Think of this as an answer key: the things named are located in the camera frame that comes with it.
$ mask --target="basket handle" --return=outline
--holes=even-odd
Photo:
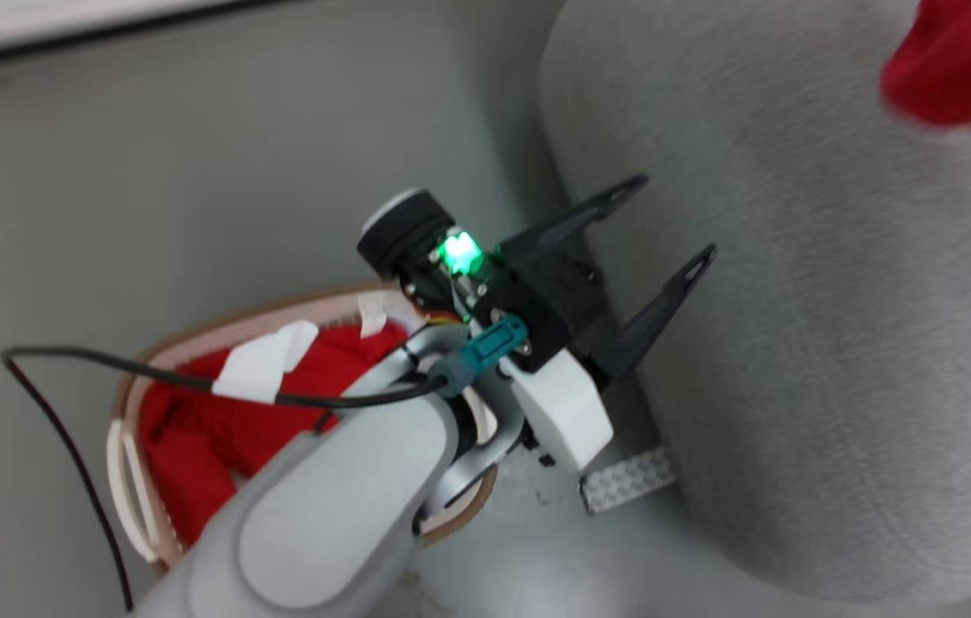
[[[129,471],[131,485],[135,488],[141,520],[135,515],[129,485],[125,474]],[[119,515],[119,523],[127,533],[130,544],[145,562],[156,562],[160,556],[153,551],[160,539],[160,533],[153,519],[153,509],[149,501],[149,491],[145,488],[143,467],[138,460],[135,440],[123,427],[123,419],[113,419],[107,430],[107,484],[112,486],[112,501]]]

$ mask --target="basket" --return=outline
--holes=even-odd
[[[170,337],[141,355],[141,361],[172,369],[217,349],[232,348],[255,336],[274,332],[290,322],[308,320],[321,327],[359,322],[361,301],[380,302],[387,319],[406,333],[414,333],[428,321],[400,290],[391,287],[362,286],[278,301],[246,312],[205,329]],[[119,387],[112,425],[107,434],[107,480],[119,523],[133,548],[150,564],[167,570],[183,558],[185,549],[156,492],[147,458],[138,443],[138,420],[145,391],[151,379],[129,376]],[[477,422],[477,434],[486,441],[496,431],[496,419],[481,399],[466,392]],[[450,507],[422,523],[423,543],[430,544],[462,528],[481,510],[492,493],[496,469],[470,488]]]

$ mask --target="green led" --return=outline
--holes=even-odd
[[[473,236],[462,232],[439,245],[439,258],[453,275],[473,275],[485,262],[485,253]]]

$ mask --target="gray fabric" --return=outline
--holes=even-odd
[[[543,115],[620,318],[718,262],[641,369],[690,504],[798,593],[971,596],[971,134],[877,95],[913,0],[571,0]]]

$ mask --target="cable connector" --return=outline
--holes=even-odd
[[[527,341],[527,324],[512,314],[507,314],[473,337],[457,354],[449,354],[437,360],[428,369],[429,382],[443,384],[437,392],[451,398],[474,382],[501,359],[515,352]]]

